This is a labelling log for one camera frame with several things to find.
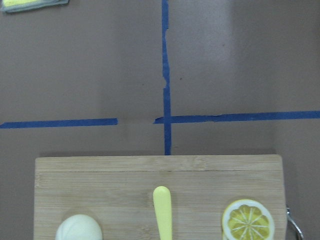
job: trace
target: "metal hook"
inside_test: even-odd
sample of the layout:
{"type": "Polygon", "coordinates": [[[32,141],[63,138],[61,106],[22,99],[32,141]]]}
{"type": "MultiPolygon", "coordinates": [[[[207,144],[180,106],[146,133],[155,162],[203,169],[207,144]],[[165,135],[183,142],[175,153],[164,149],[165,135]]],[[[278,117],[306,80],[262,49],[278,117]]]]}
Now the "metal hook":
{"type": "Polygon", "coordinates": [[[296,239],[297,240],[304,240],[305,239],[304,234],[302,233],[299,226],[296,224],[296,222],[291,217],[291,212],[290,212],[290,208],[288,207],[288,205],[286,206],[286,216],[287,216],[288,222],[291,223],[295,229],[296,239]]]}

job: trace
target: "wooden board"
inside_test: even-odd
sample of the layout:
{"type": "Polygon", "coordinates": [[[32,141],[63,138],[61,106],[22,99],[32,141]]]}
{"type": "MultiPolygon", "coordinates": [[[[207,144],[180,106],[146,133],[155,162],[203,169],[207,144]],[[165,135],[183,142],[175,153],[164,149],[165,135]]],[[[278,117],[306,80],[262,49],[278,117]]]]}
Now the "wooden board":
{"type": "Polygon", "coordinates": [[[53,240],[60,223],[87,214],[104,240],[158,240],[152,194],[171,191],[174,240],[220,240],[232,201],[249,198],[271,212],[275,240],[287,227],[278,155],[43,157],[35,164],[34,240],[53,240]]]}

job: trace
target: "blue tape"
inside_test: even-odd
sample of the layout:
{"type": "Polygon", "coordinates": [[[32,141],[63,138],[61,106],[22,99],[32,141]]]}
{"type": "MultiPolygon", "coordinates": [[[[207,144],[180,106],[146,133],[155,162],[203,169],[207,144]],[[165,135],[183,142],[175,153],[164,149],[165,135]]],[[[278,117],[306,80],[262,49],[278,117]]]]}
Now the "blue tape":
{"type": "Polygon", "coordinates": [[[171,155],[171,94],[170,94],[170,67],[168,61],[166,31],[169,28],[168,0],[162,0],[162,75],[165,80],[163,89],[163,123],[164,123],[164,154],[171,155]]]}
{"type": "MultiPolygon", "coordinates": [[[[283,111],[260,113],[235,113],[223,115],[190,115],[172,116],[172,124],[203,123],[203,122],[243,122],[243,121],[270,121],[293,119],[320,119],[320,111],[283,111]]],[[[157,118],[153,124],[163,124],[164,118],[157,118]]]]}
{"type": "Polygon", "coordinates": [[[26,129],[26,128],[58,128],[58,127],[87,127],[117,125],[117,118],[54,120],[54,121],[17,121],[5,122],[0,129],[26,129]]]}

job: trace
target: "yellow-green utensil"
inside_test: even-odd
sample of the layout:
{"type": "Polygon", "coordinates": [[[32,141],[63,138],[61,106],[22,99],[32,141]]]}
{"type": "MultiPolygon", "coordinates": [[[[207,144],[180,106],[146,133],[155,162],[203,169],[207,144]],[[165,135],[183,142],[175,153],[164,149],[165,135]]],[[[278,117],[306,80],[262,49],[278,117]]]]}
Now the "yellow-green utensil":
{"type": "Polygon", "coordinates": [[[165,186],[158,186],[153,191],[153,204],[160,240],[172,240],[172,210],[169,189],[165,186]]]}

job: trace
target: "white egg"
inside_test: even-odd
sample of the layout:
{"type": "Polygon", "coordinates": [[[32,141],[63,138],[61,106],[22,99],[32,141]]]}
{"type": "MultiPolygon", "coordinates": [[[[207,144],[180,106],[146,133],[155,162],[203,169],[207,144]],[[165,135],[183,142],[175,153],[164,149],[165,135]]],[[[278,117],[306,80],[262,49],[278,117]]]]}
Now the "white egg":
{"type": "Polygon", "coordinates": [[[92,217],[78,214],[61,223],[55,240],[102,240],[102,231],[92,217]]]}

